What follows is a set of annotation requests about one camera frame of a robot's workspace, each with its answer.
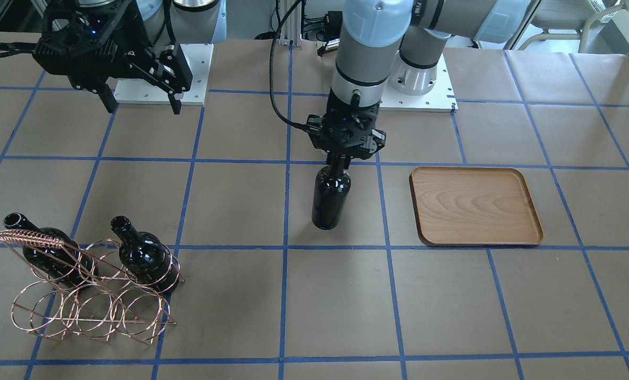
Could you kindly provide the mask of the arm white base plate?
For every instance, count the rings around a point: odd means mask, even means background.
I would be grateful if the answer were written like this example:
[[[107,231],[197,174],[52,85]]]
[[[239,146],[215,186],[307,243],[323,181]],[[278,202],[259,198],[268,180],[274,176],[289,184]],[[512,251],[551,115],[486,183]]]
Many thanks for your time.
[[[119,79],[114,97],[119,104],[170,105],[170,98],[182,105],[204,106],[215,46],[213,44],[181,45],[180,57],[186,59],[181,84],[169,84],[172,94],[142,79]]]
[[[396,54],[380,108],[391,111],[457,111],[459,106],[443,54],[435,66],[426,69],[412,67]]]

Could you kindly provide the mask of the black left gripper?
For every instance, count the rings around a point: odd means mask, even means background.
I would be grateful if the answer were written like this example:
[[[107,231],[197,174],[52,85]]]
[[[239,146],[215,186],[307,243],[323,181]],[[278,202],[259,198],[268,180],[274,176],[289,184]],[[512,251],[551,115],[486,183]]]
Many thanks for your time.
[[[327,101],[323,116],[308,115],[306,125],[316,149],[327,151],[327,166],[344,170],[354,158],[369,159],[385,147],[386,134],[375,128],[380,103],[355,108],[340,100]]]

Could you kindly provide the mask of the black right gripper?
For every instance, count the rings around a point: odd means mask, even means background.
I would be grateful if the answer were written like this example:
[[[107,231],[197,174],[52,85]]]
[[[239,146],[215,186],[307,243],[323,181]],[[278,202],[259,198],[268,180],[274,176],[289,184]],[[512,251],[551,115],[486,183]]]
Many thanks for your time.
[[[43,21],[45,27],[32,56],[44,70],[66,75],[72,85],[97,91],[107,113],[117,110],[118,102],[107,78],[142,79],[168,93],[172,111],[182,110],[182,93],[172,92],[169,84],[179,85],[184,57],[181,46],[170,42],[163,48],[152,44],[135,1],[51,1]]]

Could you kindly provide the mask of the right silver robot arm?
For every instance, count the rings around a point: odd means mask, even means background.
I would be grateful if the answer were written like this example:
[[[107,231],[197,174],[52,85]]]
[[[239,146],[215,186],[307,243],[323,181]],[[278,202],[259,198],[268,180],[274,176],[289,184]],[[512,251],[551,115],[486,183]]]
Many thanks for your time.
[[[224,1],[51,1],[32,52],[49,74],[119,103],[203,105],[213,48],[227,36]]]

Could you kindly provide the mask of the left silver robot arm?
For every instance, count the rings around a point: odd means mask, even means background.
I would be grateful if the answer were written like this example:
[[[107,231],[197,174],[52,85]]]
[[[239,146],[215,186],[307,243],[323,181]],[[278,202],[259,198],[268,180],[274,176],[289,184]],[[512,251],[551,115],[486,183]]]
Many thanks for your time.
[[[351,159],[369,159],[385,146],[385,133],[375,127],[384,90],[426,94],[427,85],[408,84],[433,72],[445,47],[442,34],[503,43],[528,7],[528,1],[345,2],[325,114],[309,115],[304,127],[313,146],[327,153],[327,170],[342,173]]]

